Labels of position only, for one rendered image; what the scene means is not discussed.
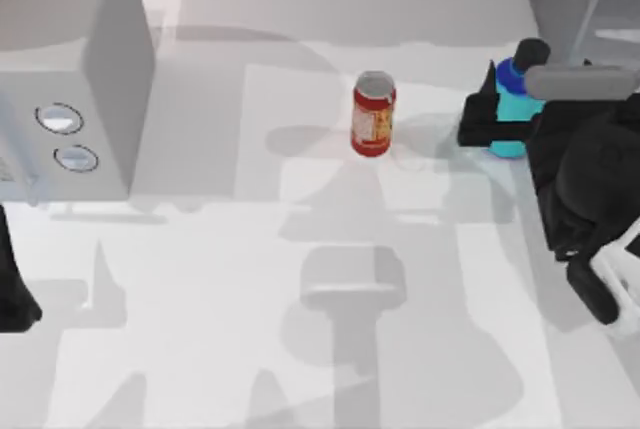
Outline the cyan bottle with blue cap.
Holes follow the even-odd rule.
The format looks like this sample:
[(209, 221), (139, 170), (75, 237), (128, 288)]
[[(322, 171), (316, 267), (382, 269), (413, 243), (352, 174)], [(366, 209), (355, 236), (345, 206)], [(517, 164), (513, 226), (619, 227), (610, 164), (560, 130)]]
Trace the cyan bottle with blue cap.
[[(544, 107), (544, 100), (532, 98), (527, 93), (524, 73), (516, 68), (513, 57), (497, 65), (495, 87), (500, 96), (497, 119), (501, 122), (530, 121)], [(493, 141), (488, 151), (505, 159), (518, 159), (526, 154), (525, 145), (519, 141)]]

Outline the pale grey rounded box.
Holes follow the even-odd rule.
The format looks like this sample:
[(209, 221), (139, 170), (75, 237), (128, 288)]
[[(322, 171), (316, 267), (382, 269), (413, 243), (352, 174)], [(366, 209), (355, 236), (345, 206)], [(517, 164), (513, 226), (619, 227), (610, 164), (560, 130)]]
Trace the pale grey rounded box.
[(618, 66), (544, 65), (524, 77), (529, 96), (545, 101), (625, 100), (640, 88), (640, 70)]

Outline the red and white can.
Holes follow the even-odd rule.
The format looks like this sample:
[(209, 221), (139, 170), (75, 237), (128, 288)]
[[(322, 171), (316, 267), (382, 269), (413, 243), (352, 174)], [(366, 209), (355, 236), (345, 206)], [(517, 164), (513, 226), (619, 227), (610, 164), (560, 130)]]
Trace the red and white can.
[(365, 71), (353, 88), (351, 147), (361, 156), (374, 158), (391, 145), (397, 90), (384, 71)]

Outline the small round microwave knob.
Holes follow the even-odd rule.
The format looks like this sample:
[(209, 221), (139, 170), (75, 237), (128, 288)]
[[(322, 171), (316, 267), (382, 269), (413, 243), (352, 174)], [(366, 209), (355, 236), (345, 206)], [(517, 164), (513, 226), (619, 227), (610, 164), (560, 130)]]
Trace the small round microwave knob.
[(89, 173), (99, 165), (98, 155), (82, 145), (55, 149), (53, 157), (63, 169), (74, 173)]

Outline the pale microwave oven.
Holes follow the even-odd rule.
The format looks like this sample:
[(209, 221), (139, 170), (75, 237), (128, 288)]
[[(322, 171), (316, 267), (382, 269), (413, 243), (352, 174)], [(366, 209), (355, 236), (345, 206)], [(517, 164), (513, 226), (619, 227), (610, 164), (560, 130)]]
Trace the pale microwave oven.
[[(119, 201), (136, 169), (155, 71), (142, 0), (0, 0), (0, 202)], [(63, 136), (37, 107), (84, 118)], [(63, 169), (55, 149), (82, 145), (98, 167)]]

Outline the large round microwave knob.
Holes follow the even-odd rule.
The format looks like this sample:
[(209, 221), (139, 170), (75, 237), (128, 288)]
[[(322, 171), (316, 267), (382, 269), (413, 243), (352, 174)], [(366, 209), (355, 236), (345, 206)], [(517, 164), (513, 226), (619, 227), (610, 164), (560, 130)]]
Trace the large round microwave knob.
[(79, 132), (84, 126), (81, 113), (74, 107), (60, 102), (37, 107), (34, 115), (43, 129), (57, 135), (71, 135)]

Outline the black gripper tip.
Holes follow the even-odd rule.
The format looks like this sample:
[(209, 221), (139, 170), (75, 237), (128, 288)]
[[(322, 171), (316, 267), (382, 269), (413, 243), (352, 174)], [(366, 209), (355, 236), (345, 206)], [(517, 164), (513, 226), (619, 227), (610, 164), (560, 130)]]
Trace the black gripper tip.
[(6, 212), (0, 204), (0, 334), (24, 333), (42, 316), (17, 266)]

